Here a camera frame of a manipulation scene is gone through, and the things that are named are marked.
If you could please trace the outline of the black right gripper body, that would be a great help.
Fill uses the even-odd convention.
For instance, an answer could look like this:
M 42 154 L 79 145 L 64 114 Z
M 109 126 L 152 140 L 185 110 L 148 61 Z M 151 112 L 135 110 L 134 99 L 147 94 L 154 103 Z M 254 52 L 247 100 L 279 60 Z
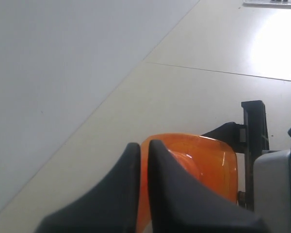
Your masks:
M 273 233 L 291 233 L 291 147 L 269 148 L 265 105 L 244 101 L 247 147 L 244 152 L 245 191 L 239 205 L 262 216 Z

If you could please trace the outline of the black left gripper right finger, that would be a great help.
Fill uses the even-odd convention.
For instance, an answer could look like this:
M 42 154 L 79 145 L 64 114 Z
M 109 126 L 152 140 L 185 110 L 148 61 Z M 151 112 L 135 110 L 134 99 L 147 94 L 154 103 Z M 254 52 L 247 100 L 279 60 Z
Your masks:
M 162 141 L 148 149 L 148 195 L 155 233 L 268 233 L 263 219 L 189 174 Z

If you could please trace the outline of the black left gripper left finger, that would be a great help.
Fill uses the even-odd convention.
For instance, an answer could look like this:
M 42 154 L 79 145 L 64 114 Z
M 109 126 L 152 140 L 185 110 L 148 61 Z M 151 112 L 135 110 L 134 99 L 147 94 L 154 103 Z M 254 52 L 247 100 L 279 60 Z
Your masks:
M 46 216 L 37 233 L 133 233 L 136 231 L 141 149 L 128 143 L 108 174 L 89 192 Z

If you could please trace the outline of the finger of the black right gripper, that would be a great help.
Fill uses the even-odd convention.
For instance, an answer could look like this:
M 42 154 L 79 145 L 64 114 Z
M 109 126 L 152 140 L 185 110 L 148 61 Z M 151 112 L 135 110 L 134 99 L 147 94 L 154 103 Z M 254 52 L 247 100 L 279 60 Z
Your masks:
M 235 122 L 227 122 L 202 136 L 225 142 L 236 153 L 244 153 L 247 147 L 246 126 Z

